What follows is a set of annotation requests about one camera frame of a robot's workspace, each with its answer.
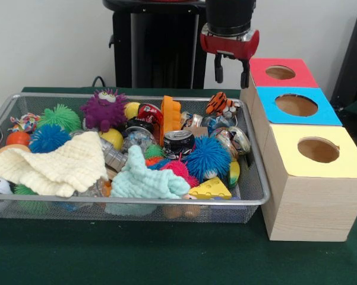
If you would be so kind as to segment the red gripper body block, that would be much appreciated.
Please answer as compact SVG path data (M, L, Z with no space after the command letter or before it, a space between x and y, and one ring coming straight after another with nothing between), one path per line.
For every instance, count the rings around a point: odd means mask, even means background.
M221 37L213 34L205 24L201 30L200 42L203 51L249 61L256 53L260 41L259 30L249 29L235 37Z

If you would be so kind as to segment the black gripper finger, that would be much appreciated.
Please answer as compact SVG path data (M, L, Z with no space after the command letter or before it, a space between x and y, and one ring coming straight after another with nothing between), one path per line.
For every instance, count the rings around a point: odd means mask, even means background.
M249 60L241 59L243 72L241 73L241 88L249 87Z
M214 71L215 71L215 81L217 83L223 82L223 67L221 65L222 55L217 53L215 54L214 59Z

